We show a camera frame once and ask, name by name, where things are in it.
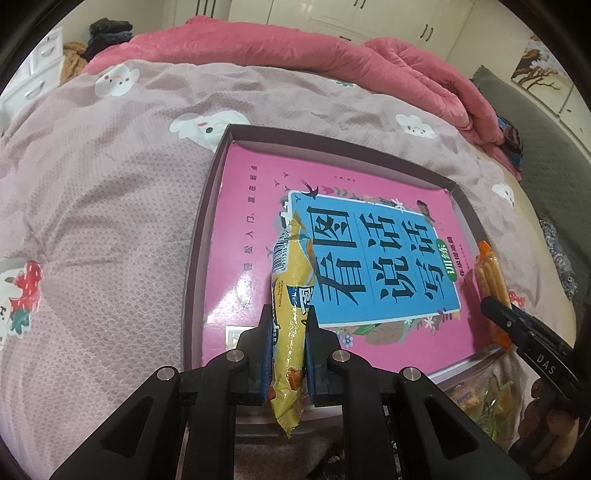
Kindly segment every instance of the metal screw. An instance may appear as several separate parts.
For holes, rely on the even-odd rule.
[[[226,358],[231,362],[239,362],[244,358],[244,352],[235,348],[234,350],[230,350],[228,353],[226,353]]]
[[[410,380],[411,382],[417,381],[419,378],[421,378],[421,371],[414,367],[405,368],[402,374],[404,378]]]
[[[335,362],[347,362],[351,360],[351,354],[347,350],[335,350],[333,352],[333,360]]]
[[[160,370],[158,370],[156,376],[159,380],[170,380],[172,377],[174,377],[174,368],[162,367]]]

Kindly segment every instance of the white cabinet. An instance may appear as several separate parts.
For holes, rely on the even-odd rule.
[[[412,41],[443,60],[451,52],[474,6],[472,0],[438,0],[429,12],[425,30]]]
[[[355,10],[363,0],[321,0],[313,4],[311,17],[335,27],[348,28]]]
[[[349,19],[349,29],[368,38],[392,36],[397,3],[393,0],[359,0]]]
[[[266,24],[267,20],[269,20],[272,5],[273,0],[232,0],[229,21]]]
[[[233,0],[231,21],[269,23],[354,44],[394,37],[447,59],[474,0]]]
[[[319,22],[318,20],[310,20],[310,23],[308,23],[308,28],[306,30],[308,32],[323,33],[325,35],[339,37],[355,45],[362,45],[364,42],[369,40],[369,38],[362,37],[361,35],[358,35],[355,32],[345,30],[344,28],[333,27],[332,25]]]
[[[308,29],[312,9],[312,5],[306,0],[275,0],[271,13],[268,16],[269,25],[281,25],[282,27],[314,31]]]
[[[29,103],[59,86],[63,58],[59,27],[39,42],[0,93],[0,135]]]
[[[415,45],[421,38],[425,39],[431,12],[437,0],[393,0],[391,3],[386,18],[389,21],[386,36]]]

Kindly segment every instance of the book cover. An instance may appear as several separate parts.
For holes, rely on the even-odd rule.
[[[232,144],[213,221],[203,364],[271,302],[272,252],[297,211],[313,240],[312,302],[343,348],[433,372],[491,344],[450,193]]]

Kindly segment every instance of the pink blanket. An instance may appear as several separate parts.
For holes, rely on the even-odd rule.
[[[401,40],[374,38],[357,47],[328,35],[274,25],[193,17],[182,27],[141,34],[107,48],[84,72],[98,74],[131,59],[272,66],[356,83],[444,119],[521,179],[498,147],[504,138],[495,111],[472,82],[443,60]]]

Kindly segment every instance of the wall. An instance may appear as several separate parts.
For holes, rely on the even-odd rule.
[[[162,28],[164,4],[165,0],[85,0],[58,25],[64,41],[88,42],[89,25],[103,17],[127,20],[134,34],[144,33]]]
[[[498,0],[476,0],[447,61],[468,78],[485,65],[508,81],[530,35],[531,30]]]

